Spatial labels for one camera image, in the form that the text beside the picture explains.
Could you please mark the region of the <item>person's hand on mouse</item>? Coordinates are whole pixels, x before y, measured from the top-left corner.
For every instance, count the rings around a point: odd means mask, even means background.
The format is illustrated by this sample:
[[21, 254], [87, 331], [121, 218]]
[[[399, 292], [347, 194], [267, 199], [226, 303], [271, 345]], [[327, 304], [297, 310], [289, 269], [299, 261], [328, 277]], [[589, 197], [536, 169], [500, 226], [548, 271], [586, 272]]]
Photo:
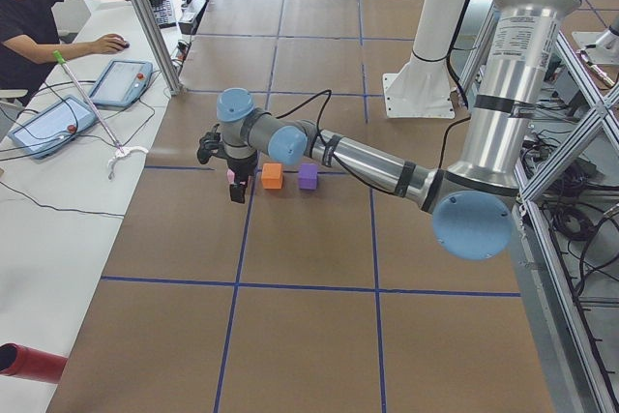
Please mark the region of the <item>person's hand on mouse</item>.
[[106, 34], [91, 42], [91, 52], [94, 54], [115, 54], [125, 49], [121, 49], [114, 43], [114, 39], [125, 40], [117, 34]]

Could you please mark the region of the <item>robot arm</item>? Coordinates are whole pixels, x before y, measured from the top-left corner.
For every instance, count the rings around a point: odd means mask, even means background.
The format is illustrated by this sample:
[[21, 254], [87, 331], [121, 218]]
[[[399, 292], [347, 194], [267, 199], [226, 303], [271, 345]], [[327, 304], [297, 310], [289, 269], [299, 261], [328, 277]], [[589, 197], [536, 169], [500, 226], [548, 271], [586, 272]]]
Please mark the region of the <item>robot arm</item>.
[[257, 108], [242, 88], [217, 101], [217, 156], [234, 172], [231, 199], [243, 202], [259, 153], [283, 164], [310, 158], [337, 165], [387, 194], [431, 214], [437, 242], [470, 260], [493, 257], [512, 237], [516, 162], [535, 112], [563, 20], [581, 0], [494, 0], [498, 21], [481, 87], [456, 162], [427, 169], [337, 133], [317, 122], [288, 122]]

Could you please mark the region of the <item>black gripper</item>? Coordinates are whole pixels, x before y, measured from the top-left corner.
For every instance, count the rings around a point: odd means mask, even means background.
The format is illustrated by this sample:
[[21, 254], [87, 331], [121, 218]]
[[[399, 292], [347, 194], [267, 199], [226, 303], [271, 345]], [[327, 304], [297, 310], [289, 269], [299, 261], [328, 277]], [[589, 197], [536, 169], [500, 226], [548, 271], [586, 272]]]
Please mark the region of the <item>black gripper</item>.
[[252, 177], [257, 168], [257, 156], [244, 159], [228, 159], [227, 168], [236, 173], [236, 183], [229, 185], [230, 200], [235, 203], [246, 201], [246, 187], [252, 183]]

